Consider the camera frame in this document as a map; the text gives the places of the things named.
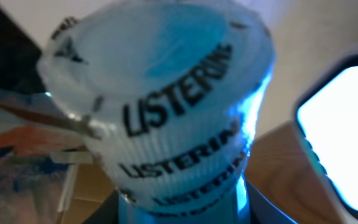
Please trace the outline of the teal mouthwash bottle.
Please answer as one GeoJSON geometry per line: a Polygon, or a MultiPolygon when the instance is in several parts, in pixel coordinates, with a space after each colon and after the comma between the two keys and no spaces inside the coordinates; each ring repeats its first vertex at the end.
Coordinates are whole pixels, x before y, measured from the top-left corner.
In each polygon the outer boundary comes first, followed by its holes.
{"type": "Polygon", "coordinates": [[[114,184],[118,223],[249,223],[274,60],[237,1],[122,1],[57,33],[37,70],[114,184]]]}

